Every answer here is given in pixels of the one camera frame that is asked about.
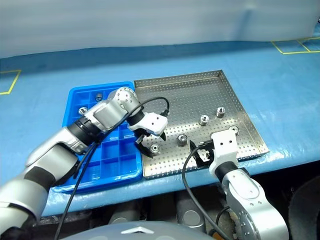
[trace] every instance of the metal cylinder part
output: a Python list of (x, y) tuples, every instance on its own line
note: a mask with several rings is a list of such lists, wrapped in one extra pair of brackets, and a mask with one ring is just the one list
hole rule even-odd
[(80, 115), (83, 115), (83, 114), (86, 113), (86, 111), (88, 111), (88, 108), (85, 107), (85, 106), (83, 106), (83, 107), (80, 107), (80, 108), (79, 108), (78, 113), (79, 113)]
[(185, 134), (179, 134), (176, 139), (178, 142), (178, 146), (183, 147), (187, 144), (188, 137)]
[(151, 144), (150, 146), (150, 151), (153, 153), (153, 154), (158, 154), (160, 152), (160, 147), (158, 144), (156, 143), (153, 143)]
[(218, 108), (216, 109), (216, 116), (217, 116), (218, 118), (222, 118), (224, 115), (225, 115), (225, 108), (224, 108), (223, 106), (218, 107)]
[(234, 131), (235, 135), (238, 135), (239, 133), (239, 128), (237, 126), (231, 126), (229, 127), (229, 130)]
[(95, 95), (95, 101), (100, 102), (104, 98), (104, 95), (101, 92), (98, 92)]
[(207, 115), (202, 115), (202, 116), (200, 117), (200, 119), (199, 119), (199, 124), (200, 124), (201, 126), (207, 125), (208, 122), (209, 122), (209, 117), (208, 117)]

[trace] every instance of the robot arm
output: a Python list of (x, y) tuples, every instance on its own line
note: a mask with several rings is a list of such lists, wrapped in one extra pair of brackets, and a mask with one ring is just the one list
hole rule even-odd
[(237, 215), (244, 240), (288, 240), (289, 233), (280, 213), (268, 202), (262, 186), (238, 168), (237, 139), (231, 130), (211, 135), (214, 161), (209, 172), (217, 177), (227, 204)]
[[(0, 236), (7, 230), (20, 231), (38, 220), (49, 189), (75, 173), (79, 164), (76, 154), (83, 154), (139, 105), (136, 93), (121, 87), (36, 148), (29, 155), (24, 171), (0, 188)], [(128, 117), (129, 129), (138, 137), (136, 145), (142, 153), (152, 157), (141, 144), (144, 136), (153, 134), (165, 140), (167, 114), (143, 112), (141, 106)]]

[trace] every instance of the blue table surface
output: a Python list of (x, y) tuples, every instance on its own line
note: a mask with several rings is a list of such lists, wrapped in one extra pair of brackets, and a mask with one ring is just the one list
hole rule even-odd
[[(255, 175), (320, 159), (320, 53), (285, 55), (270, 42), (210, 42), (92, 48), (0, 60), (0, 71), (17, 69), (21, 74), (12, 92), (0, 95), (1, 185), (19, 174), (29, 153), (60, 129), (71, 88), (220, 69), (270, 150), (241, 166)], [(12, 75), (1, 74), (0, 92), (12, 80)], [(192, 187), (217, 182), (208, 169), (189, 172), (187, 180)], [(70, 211), (182, 189), (180, 174), (143, 179), (77, 194)], [(50, 191), (43, 215), (62, 213), (69, 196)]]

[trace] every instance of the black cable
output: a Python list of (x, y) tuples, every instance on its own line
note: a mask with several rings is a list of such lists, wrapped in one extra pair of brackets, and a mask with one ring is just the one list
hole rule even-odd
[(208, 213), (206, 212), (206, 210), (201, 206), (201, 204), (198, 202), (198, 200), (196, 199), (196, 197), (194, 196), (194, 194), (192, 193), (187, 180), (186, 180), (186, 169), (187, 169), (187, 164), (190, 160), (190, 158), (196, 153), (196, 151), (198, 151), (200, 149), (200, 147), (196, 147), (195, 149), (193, 149), (193, 151), (189, 154), (189, 156), (186, 158), (183, 168), (182, 168), (182, 181), (183, 184), (185, 186), (186, 191), (188, 192), (188, 194), (190, 195), (192, 201), (194, 202), (194, 204), (198, 207), (198, 209), (202, 212), (202, 214), (204, 215), (205, 219), (213, 226), (213, 228), (219, 233), (219, 235), (224, 238), (225, 240), (231, 240), (230, 237), (228, 237), (222, 230), (221, 228), (215, 223), (215, 221), (213, 221), (213, 219), (208, 215)]
[(88, 151), (84, 154), (81, 162), (80, 162), (79, 165), (77, 166), (76, 173), (77, 173), (77, 171), (80, 169), (80, 167), (82, 166), (82, 164), (86, 161), (86, 162), (85, 162), (85, 165), (84, 165), (84, 167), (83, 167), (83, 169), (82, 169), (82, 172), (81, 172), (78, 180), (76, 181), (76, 184), (75, 184), (74, 189), (73, 189), (73, 191), (72, 191), (72, 193), (71, 193), (71, 195), (70, 195), (70, 198), (69, 198), (69, 200), (68, 200), (68, 202), (67, 202), (67, 204), (66, 204), (66, 206), (65, 206), (64, 212), (63, 212), (63, 214), (62, 214), (62, 216), (61, 216), (59, 225), (58, 225), (57, 230), (56, 230), (56, 232), (55, 232), (54, 240), (58, 240), (58, 238), (59, 238), (59, 235), (60, 235), (60, 232), (61, 232), (61, 228), (62, 228), (62, 225), (63, 225), (63, 223), (64, 223), (64, 221), (65, 221), (66, 216), (67, 216), (67, 213), (68, 213), (69, 207), (70, 207), (70, 205), (71, 205), (71, 202), (72, 202), (72, 200), (73, 200), (73, 198), (74, 198), (74, 196), (75, 196), (75, 194), (76, 194), (76, 191), (77, 191), (77, 189), (78, 189), (78, 186), (79, 186), (79, 184), (80, 184), (80, 182), (81, 182), (81, 180), (82, 180), (82, 178), (83, 178), (83, 176), (84, 176), (84, 174), (85, 174), (85, 171), (86, 171), (86, 169), (87, 169), (87, 167), (88, 167), (88, 165), (89, 165), (89, 162), (90, 162), (93, 154), (95, 153), (97, 147), (98, 147), (99, 144), (101, 143), (101, 141), (102, 141), (103, 139), (105, 139), (113, 130), (115, 130), (117, 127), (119, 127), (125, 120), (127, 120), (127, 118), (128, 118), (131, 114), (133, 114), (138, 108), (140, 108), (141, 106), (143, 106), (143, 105), (146, 104), (146, 103), (152, 102), (152, 101), (154, 101), (154, 100), (159, 100), (159, 99), (162, 99), (162, 100), (164, 100), (164, 101), (166, 102), (166, 109), (161, 113), (161, 115), (164, 116), (164, 117), (168, 116), (169, 108), (170, 108), (170, 103), (169, 103), (168, 99), (166, 99), (166, 98), (163, 97), (163, 96), (156, 96), (156, 97), (149, 98), (148, 100), (145, 100), (145, 101), (143, 101), (142, 103), (140, 103), (140, 104), (139, 104), (138, 106), (136, 106), (133, 110), (131, 110), (130, 112), (128, 112), (126, 115), (124, 115), (124, 117), (123, 117), (117, 124), (115, 124), (111, 129), (108, 130), (108, 132), (102, 137), (102, 139), (100, 139), (99, 142), (95, 142), (95, 143), (93, 143), (93, 144), (89, 147)]
[(216, 216), (216, 219), (215, 219), (215, 223), (217, 225), (219, 225), (219, 220), (220, 220), (220, 217), (222, 216), (222, 214), (227, 211), (228, 209), (230, 209), (229, 206), (225, 206), (224, 208), (221, 209), (221, 211), (218, 213), (218, 215)]

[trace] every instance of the perforated metal tray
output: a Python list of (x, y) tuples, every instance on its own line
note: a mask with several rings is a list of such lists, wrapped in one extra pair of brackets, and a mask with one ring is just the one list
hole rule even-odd
[[(178, 146), (179, 134), (186, 134), (189, 140), (198, 145), (209, 140), (214, 132), (237, 126), (239, 161), (255, 158), (269, 151), (222, 70), (136, 80), (134, 85), (140, 101), (163, 96), (170, 102), (170, 115), (165, 131), (166, 141), (154, 136), (145, 137), (143, 140), (146, 147), (153, 143), (160, 146), (160, 154), (153, 159), (144, 155), (142, 157), (143, 175), (146, 178), (166, 176), (182, 170), (190, 153), (190, 146), (189, 142), (185, 146)], [(158, 100), (147, 103), (145, 111), (160, 113), (165, 107), (166, 104)], [(222, 118), (216, 117), (218, 107), (225, 108), (225, 115)], [(206, 126), (198, 123), (201, 115), (209, 117)], [(201, 152), (199, 155), (207, 161), (206, 152)], [(197, 168), (193, 158), (187, 168), (189, 170)]]

